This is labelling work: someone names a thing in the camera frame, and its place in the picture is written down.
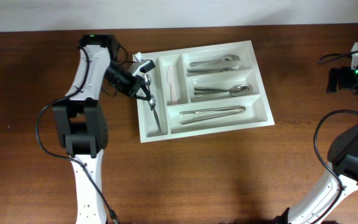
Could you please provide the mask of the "metal fork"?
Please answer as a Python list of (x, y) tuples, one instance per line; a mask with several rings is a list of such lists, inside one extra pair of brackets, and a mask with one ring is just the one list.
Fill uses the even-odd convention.
[(223, 68), (188, 68), (188, 73), (216, 73), (216, 72), (229, 72), (239, 70), (241, 66), (236, 65), (233, 67), (223, 67)]
[(218, 63), (218, 62), (230, 62), (230, 61), (236, 61), (236, 60), (240, 60), (240, 56), (235, 55), (235, 54), (226, 54), (226, 55), (223, 55), (222, 57), (219, 57), (217, 59), (190, 62), (189, 66), (197, 67), (200, 65), (208, 65), (208, 64)]

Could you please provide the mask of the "white cutlery tray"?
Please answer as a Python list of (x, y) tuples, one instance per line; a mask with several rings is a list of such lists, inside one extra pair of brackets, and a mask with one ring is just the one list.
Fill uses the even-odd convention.
[[(240, 60), (197, 67), (189, 66), (190, 62), (217, 59), (226, 54), (238, 55)], [(139, 100), (137, 110), (141, 142), (257, 128), (271, 126), (275, 123), (251, 41), (152, 52), (142, 55), (146, 59), (153, 60), (155, 64), (155, 68), (148, 74), (151, 77), (150, 90), (157, 100), (155, 109), (160, 120), (162, 134), (158, 131), (153, 111), (150, 110), (148, 103)], [(173, 67), (178, 96), (176, 105), (170, 103), (170, 85), (167, 82), (167, 70), (170, 65)], [(241, 66), (241, 68), (229, 72), (187, 72), (188, 68), (223, 68), (236, 65)], [(194, 94), (194, 87), (228, 89), (234, 85), (247, 85), (250, 91), (246, 95), (236, 97), (230, 96), (228, 93)], [(180, 121), (211, 115), (211, 113), (182, 115), (180, 114), (182, 111), (228, 106), (245, 106), (246, 111), (242, 114), (192, 124), (180, 124)]]

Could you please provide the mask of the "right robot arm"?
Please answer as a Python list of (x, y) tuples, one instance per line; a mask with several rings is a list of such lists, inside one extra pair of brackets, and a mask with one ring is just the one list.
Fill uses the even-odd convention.
[[(326, 91), (348, 89), (358, 96), (358, 42), (346, 54), (328, 54), (318, 63), (324, 65), (342, 58), (349, 58), (348, 67), (332, 68)], [(273, 219), (273, 223), (325, 223), (326, 217), (351, 193), (358, 190), (358, 123), (340, 134), (331, 144), (326, 159), (318, 150), (318, 134), (323, 123), (335, 114), (352, 114), (358, 111), (336, 110), (325, 115), (316, 127), (313, 136), (314, 152), (325, 168), (323, 176), (309, 194), (297, 205), (287, 208)]]

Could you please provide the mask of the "white plastic knife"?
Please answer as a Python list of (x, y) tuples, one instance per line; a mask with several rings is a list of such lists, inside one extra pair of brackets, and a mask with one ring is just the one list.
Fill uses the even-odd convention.
[(167, 70), (167, 82), (170, 85), (170, 103), (176, 105), (178, 103), (177, 90), (175, 86), (175, 77), (173, 72), (173, 67), (170, 65)]

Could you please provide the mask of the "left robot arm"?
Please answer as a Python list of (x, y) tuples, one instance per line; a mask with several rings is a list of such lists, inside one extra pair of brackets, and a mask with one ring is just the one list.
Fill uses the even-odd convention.
[(102, 192), (101, 167), (108, 126), (99, 102), (103, 81), (137, 100), (153, 99), (141, 72), (154, 68), (139, 58), (126, 70), (117, 60), (122, 48), (115, 36), (85, 34), (78, 43), (80, 62), (69, 91), (52, 105), (57, 134), (75, 176), (77, 223), (118, 223)]

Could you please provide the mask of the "metal tongs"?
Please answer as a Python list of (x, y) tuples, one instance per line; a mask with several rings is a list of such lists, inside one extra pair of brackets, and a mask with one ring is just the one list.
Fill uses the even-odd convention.
[(209, 119), (216, 119), (216, 118), (222, 118), (225, 116), (231, 116), (235, 114), (242, 114), (246, 111), (245, 106), (228, 106), (228, 107), (220, 107), (220, 108), (209, 108), (209, 109), (202, 109), (202, 110), (191, 110), (191, 111), (182, 111), (180, 114), (186, 115), (186, 114), (205, 114), (205, 113), (211, 113), (209, 116), (200, 116), (197, 118), (191, 118), (185, 121), (180, 121), (180, 124), (186, 125), (186, 124), (192, 124), (197, 123), (201, 121), (206, 121)]

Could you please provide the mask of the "small bent spoon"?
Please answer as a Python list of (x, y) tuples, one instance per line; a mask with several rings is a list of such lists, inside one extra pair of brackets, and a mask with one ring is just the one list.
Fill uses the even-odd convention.
[(145, 80), (145, 84), (147, 86), (147, 89), (148, 89), (149, 93), (151, 93), (151, 90), (150, 90), (151, 77), (148, 74), (145, 74), (144, 75), (144, 80)]
[(155, 122), (156, 122), (156, 125), (158, 127), (158, 131), (160, 134), (162, 134), (162, 129), (161, 129), (161, 125), (160, 125), (160, 120), (159, 120), (159, 117), (158, 117), (158, 114), (157, 114), (157, 111), (155, 109), (157, 105), (157, 100), (155, 99), (155, 97), (153, 95), (150, 96), (150, 100), (149, 100), (149, 106), (150, 106), (150, 110), (153, 111), (153, 114), (154, 114), (154, 118), (155, 118)]

